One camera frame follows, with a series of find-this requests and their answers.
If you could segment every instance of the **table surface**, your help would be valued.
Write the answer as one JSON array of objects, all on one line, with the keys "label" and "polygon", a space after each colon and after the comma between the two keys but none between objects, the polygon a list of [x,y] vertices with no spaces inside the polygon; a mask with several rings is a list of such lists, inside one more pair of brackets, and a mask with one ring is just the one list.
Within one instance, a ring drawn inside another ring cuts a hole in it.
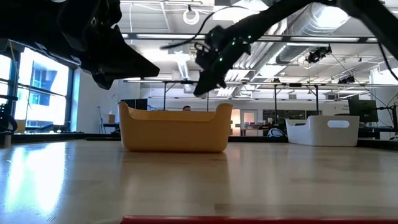
[{"label": "table surface", "polygon": [[0,150],[0,223],[123,215],[398,217],[398,153],[230,143],[221,154],[133,153],[120,142]]}]

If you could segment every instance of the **orange plastic bin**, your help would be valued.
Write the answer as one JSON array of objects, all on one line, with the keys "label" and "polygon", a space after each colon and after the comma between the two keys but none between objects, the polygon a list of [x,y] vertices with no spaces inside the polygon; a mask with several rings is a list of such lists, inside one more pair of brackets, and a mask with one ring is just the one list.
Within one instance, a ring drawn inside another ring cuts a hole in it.
[{"label": "orange plastic bin", "polygon": [[144,111],[120,102],[123,146],[129,151],[222,152],[228,144],[232,105],[215,112]]}]

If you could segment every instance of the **window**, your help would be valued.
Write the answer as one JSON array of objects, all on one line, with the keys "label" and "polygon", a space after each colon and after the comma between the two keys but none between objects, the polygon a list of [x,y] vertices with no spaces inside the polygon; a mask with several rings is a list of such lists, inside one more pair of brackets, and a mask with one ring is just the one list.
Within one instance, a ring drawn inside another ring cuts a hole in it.
[{"label": "window", "polygon": [[39,128],[64,125],[69,68],[30,49],[21,54],[16,119]]},{"label": "window", "polygon": [[[0,55],[0,95],[8,94],[8,81],[10,79],[11,58]],[[6,99],[0,98],[0,104],[7,103]]]}]

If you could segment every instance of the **pole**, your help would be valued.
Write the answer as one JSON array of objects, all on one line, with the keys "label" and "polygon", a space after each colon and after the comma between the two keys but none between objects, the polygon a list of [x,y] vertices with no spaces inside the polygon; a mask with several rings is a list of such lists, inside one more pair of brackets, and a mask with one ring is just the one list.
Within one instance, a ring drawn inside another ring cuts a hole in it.
[{"label": "pole", "polygon": [[318,97],[318,86],[315,85],[315,97],[317,101],[317,115],[319,115],[319,97]]},{"label": "pole", "polygon": [[164,83],[164,96],[163,96],[163,110],[166,110],[166,86],[167,86],[167,82]]},{"label": "pole", "polygon": [[209,112],[209,92],[207,92],[207,112]]},{"label": "pole", "polygon": [[275,101],[275,121],[274,124],[277,124],[277,120],[278,120],[278,113],[277,113],[277,105],[276,105],[276,85],[274,86],[274,101]]}]

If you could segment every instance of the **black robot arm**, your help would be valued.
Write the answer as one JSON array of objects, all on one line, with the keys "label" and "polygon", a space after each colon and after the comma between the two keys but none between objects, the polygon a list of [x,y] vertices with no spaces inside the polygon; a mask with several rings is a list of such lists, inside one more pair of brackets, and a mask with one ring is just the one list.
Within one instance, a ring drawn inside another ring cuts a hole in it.
[{"label": "black robot arm", "polygon": [[269,9],[242,19],[227,29],[216,26],[206,35],[205,44],[208,47],[197,52],[196,63],[203,71],[194,94],[200,96],[218,85],[225,87],[225,74],[243,53],[250,54],[251,43],[263,36],[275,23],[313,2],[339,7],[359,19],[398,58],[398,31],[394,29],[398,27],[398,19],[379,0],[281,0]]}]

